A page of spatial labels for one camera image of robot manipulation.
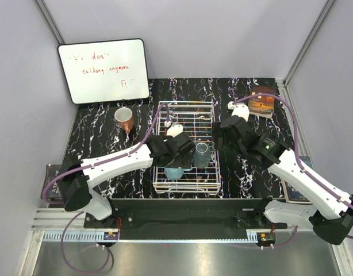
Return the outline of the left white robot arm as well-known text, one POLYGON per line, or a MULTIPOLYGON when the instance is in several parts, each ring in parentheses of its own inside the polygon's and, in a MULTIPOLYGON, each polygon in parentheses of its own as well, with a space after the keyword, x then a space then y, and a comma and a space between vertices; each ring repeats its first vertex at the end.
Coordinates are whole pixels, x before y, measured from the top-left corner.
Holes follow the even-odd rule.
POLYGON ((97 158, 67 158, 60 170, 62 179, 57 181, 64 210, 81 210, 92 215, 103 227, 112 227, 117 214, 110 200, 94 191, 96 186, 131 171, 180 165, 190 160, 194 151, 195 144, 190 136, 181 132, 175 137, 151 135, 143 143, 97 158))

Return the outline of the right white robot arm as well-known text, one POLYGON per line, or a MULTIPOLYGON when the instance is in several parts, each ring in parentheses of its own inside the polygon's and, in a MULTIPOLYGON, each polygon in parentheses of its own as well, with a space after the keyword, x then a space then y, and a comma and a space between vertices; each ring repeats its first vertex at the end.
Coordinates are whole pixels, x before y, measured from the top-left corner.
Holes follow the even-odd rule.
POLYGON ((277 135, 257 135, 239 116, 213 123, 212 134, 218 149, 232 151, 249 164, 268 170, 310 202, 300 205, 265 198, 253 212, 258 227, 284 223, 312 229, 318 237, 333 245, 341 244, 348 236, 353 227, 353 195, 318 175, 277 135))

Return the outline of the pink mug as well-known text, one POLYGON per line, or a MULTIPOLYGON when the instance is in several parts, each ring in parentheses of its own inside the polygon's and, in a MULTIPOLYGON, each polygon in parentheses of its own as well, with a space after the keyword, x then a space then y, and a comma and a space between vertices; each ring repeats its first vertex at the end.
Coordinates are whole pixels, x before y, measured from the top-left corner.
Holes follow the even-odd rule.
POLYGON ((117 109, 114 118, 127 134, 131 132, 134 126, 134 117, 130 108, 123 107, 117 109))

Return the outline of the grey blue faceted mug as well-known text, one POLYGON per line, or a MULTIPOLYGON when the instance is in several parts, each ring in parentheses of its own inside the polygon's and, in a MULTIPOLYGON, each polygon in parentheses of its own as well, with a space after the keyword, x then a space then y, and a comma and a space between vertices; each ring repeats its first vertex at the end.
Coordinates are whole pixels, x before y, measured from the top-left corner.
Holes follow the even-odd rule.
POLYGON ((205 168, 209 165, 210 161, 210 147, 207 143, 197 143, 195 145, 193 165, 196 168, 205 168))

